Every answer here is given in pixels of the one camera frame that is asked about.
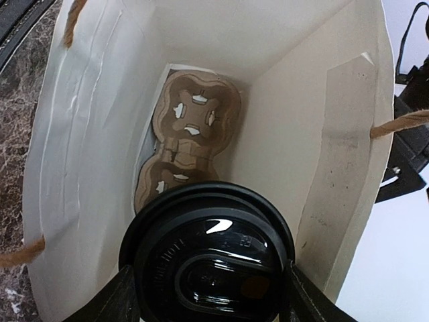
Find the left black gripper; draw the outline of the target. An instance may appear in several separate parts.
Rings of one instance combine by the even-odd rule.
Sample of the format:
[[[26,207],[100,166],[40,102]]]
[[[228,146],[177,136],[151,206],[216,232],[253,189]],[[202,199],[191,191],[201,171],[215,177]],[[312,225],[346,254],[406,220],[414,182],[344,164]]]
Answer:
[[[394,117],[428,108],[428,60],[413,67],[406,87],[394,97]],[[426,182],[420,172],[428,165],[428,125],[405,129],[393,135],[391,153],[383,181],[395,180],[380,187],[376,203],[423,189]]]

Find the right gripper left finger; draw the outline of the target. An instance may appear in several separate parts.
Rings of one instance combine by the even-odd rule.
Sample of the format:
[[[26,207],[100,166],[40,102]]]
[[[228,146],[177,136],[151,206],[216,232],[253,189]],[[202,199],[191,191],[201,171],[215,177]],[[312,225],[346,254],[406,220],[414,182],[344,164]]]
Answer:
[[[93,299],[64,320],[64,322],[95,321],[139,321],[139,304],[132,266],[124,266]]]

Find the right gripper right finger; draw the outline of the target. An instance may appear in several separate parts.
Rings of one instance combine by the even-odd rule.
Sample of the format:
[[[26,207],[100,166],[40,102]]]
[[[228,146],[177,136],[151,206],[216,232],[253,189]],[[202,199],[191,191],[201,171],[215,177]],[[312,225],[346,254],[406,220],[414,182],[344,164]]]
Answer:
[[[284,267],[284,321],[356,321],[331,302],[293,263]]]

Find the brown paper bag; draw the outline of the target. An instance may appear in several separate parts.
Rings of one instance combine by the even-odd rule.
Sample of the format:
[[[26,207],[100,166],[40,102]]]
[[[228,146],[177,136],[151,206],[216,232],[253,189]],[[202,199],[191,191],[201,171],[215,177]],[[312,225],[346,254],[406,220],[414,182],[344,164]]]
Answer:
[[[64,1],[1,265],[44,321],[350,321],[396,76],[381,1]]]

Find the black coffee cup lid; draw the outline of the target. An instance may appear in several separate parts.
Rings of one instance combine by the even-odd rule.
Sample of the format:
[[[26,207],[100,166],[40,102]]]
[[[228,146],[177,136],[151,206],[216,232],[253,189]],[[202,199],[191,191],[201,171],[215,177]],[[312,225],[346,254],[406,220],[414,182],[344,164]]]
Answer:
[[[273,321],[294,260],[282,214],[228,182],[170,189],[130,223],[119,265],[134,271],[144,321]]]

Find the cardboard two-cup carrier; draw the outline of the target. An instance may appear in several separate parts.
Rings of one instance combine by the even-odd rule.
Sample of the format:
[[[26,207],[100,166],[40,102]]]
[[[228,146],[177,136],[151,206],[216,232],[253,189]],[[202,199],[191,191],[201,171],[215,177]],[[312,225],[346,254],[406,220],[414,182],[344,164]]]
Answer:
[[[139,172],[135,211],[168,189],[218,180],[213,160],[230,144],[241,106],[239,90],[227,78],[199,70],[173,72],[151,120],[158,144]]]

